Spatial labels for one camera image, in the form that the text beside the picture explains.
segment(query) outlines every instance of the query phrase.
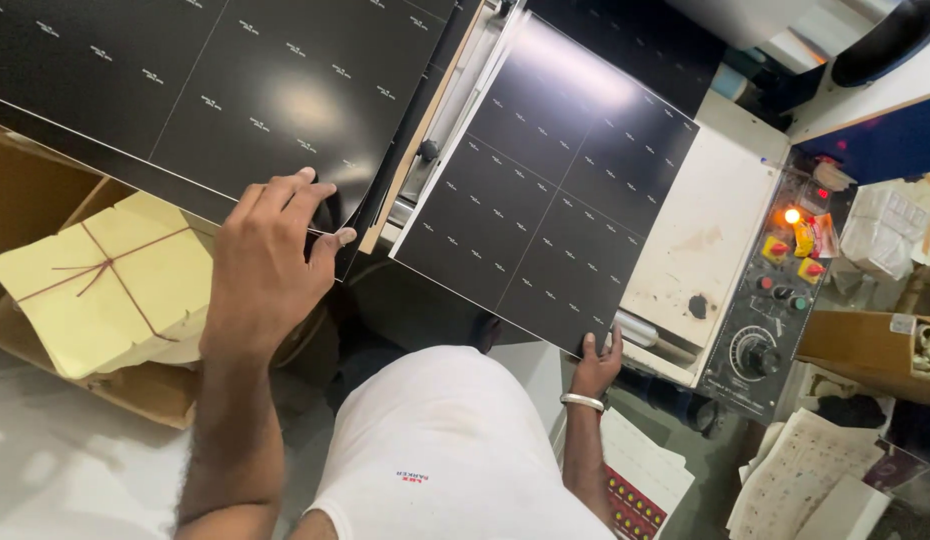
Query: man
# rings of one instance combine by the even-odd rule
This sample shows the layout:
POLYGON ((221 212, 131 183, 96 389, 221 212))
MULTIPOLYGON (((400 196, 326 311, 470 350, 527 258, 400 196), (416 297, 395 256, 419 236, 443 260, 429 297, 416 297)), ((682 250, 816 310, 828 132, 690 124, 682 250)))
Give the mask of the man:
MULTIPOLYGON (((305 168, 249 186, 218 234, 177 539, 272 535, 284 459, 269 359, 331 289, 335 253, 356 236, 325 235, 305 260, 307 225, 335 192, 314 178, 305 168)), ((585 337, 570 393, 605 393, 620 367, 617 328, 613 343, 598 356, 585 337)), ((559 473, 531 400, 503 367, 471 347, 408 354, 345 399, 315 502, 290 538, 615 538, 599 418, 567 404, 559 473)))

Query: yellow paper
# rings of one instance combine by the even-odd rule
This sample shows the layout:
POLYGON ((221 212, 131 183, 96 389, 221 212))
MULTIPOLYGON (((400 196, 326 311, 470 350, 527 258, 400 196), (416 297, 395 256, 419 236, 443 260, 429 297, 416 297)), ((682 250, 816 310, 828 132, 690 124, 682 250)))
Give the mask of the yellow paper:
POLYGON ((211 255, 194 230, 117 258, 188 227, 180 210, 139 192, 84 225, 101 248, 78 224, 0 255, 0 282, 32 322, 63 377, 111 372, 146 362, 175 345, 152 333, 135 302, 166 338, 184 341, 202 331, 211 291, 211 255), (58 284, 85 270, 54 268, 90 267, 107 257, 117 259, 98 279, 96 269, 58 284))

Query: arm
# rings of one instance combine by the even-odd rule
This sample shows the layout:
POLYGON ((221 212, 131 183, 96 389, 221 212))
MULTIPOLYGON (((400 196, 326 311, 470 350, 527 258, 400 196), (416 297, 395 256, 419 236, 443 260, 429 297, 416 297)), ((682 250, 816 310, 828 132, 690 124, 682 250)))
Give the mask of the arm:
MULTIPOLYGON (((601 399, 621 369, 621 328, 615 325, 612 348, 595 354, 594 335, 585 336, 585 357, 575 368, 571 380, 572 394, 601 399)), ((612 524, 612 506, 608 502, 608 481, 601 452, 601 414, 591 407, 567 404, 565 466, 562 480, 568 491, 594 513, 606 526, 612 524)))
POLYGON ((314 178, 305 168, 250 185, 218 233, 178 540, 271 538, 284 454, 268 364, 331 288, 335 253, 355 238, 351 228, 323 236, 305 260, 311 216, 335 191, 314 178))

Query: forearm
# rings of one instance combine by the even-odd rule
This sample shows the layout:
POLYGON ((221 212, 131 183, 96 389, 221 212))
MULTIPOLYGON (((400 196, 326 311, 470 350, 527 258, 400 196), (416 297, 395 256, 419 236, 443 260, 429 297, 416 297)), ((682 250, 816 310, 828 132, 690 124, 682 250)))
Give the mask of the forearm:
POLYGON ((268 362, 205 364, 179 526, 240 505, 277 516, 284 452, 268 362))
POLYGON ((562 481, 568 491, 609 527, 612 506, 608 502, 607 477, 601 451, 601 415, 577 403, 567 405, 565 466, 562 481))

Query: control panel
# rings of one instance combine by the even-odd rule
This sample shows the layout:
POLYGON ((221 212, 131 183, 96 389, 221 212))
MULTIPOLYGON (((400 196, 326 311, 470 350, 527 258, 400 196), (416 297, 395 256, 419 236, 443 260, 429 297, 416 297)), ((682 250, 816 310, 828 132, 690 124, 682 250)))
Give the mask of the control panel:
POLYGON ((792 150, 697 386, 764 424, 772 420, 829 266, 827 259, 795 256, 792 224, 829 213, 838 234, 855 198, 853 186, 840 192, 819 186, 810 178, 814 166, 792 150))

